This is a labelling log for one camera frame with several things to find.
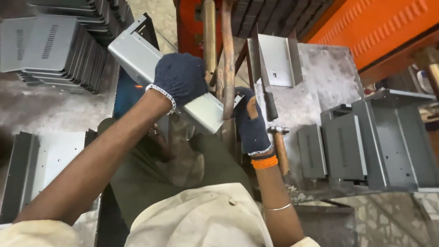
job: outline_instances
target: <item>black handle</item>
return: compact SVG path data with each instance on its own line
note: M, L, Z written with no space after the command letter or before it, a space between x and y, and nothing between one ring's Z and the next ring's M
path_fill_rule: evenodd
M265 105L267 108L267 120L269 122L271 122L279 117L277 114L276 105L274 104L273 93L266 92L264 94L264 99L265 99Z

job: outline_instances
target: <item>shirt sleeve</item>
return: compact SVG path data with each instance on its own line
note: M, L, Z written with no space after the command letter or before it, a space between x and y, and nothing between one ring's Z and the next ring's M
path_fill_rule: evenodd
M291 247L320 247L320 245L310 237L305 237Z
M78 247L79 237L74 229L60 221L24 221L0 230L2 247Z

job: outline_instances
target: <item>silver bangle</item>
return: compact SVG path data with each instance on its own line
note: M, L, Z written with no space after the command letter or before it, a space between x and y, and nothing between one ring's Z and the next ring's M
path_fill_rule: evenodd
M281 208L266 208L266 207L264 207L264 205L262 205L262 207L265 208L265 210L268 210L268 211L278 211L278 210L282 210L282 209L285 209L285 208L291 206L292 203L293 202L290 202L290 203L288 203L287 206L284 206L284 207L281 207Z

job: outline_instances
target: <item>navy blue glove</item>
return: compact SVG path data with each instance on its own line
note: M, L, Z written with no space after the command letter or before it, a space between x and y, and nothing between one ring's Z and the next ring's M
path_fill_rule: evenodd
M163 93L175 107L185 105L207 93L203 59L189 53L164 55L155 67L154 88Z
M255 93L247 87L236 87L235 94L243 97L233 110L232 117L235 118L244 151L248 155L267 152L273 146L268 139L267 128Z

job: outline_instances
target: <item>orange wristband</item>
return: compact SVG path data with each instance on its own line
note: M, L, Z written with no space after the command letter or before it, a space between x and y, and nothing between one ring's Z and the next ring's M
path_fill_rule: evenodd
M278 161L276 155L273 155L270 158L266 158L264 160L252 160L252 165L255 169L265 169L273 167L277 165L277 163Z

